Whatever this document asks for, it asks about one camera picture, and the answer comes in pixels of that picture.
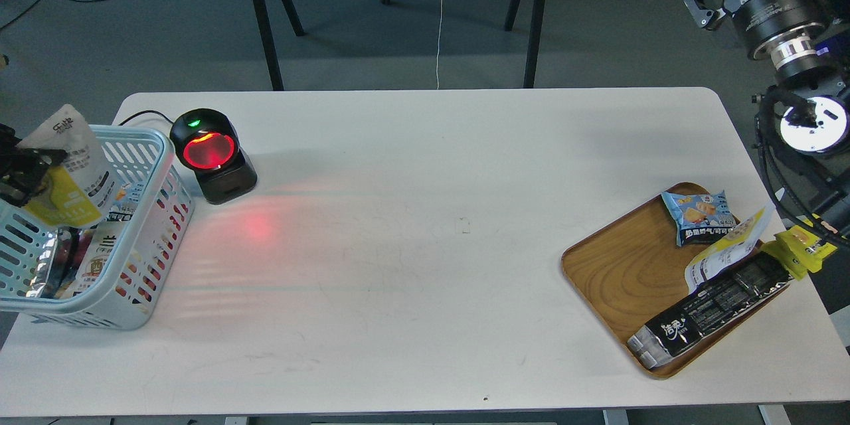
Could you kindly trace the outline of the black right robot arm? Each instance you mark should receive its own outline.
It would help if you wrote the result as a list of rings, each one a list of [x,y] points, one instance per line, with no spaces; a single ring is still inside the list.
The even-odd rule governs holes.
[[[848,0],[682,0],[705,31],[732,23],[775,83],[753,97],[758,167],[777,209],[823,242],[848,249]]]

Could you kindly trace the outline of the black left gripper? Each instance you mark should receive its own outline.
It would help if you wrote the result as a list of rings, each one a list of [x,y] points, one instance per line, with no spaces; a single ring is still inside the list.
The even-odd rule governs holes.
[[[64,149],[17,147],[15,130],[1,124],[1,191],[5,201],[23,207],[48,189],[49,170],[20,171],[17,168],[58,167],[68,157]]]

